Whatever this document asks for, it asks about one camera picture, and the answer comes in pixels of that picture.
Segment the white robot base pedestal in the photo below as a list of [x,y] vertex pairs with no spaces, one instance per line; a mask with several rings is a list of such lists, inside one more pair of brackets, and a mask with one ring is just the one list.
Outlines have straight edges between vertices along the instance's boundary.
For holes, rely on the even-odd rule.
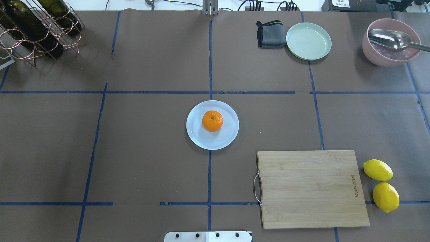
[[168,232],[165,242],[252,242],[249,231]]

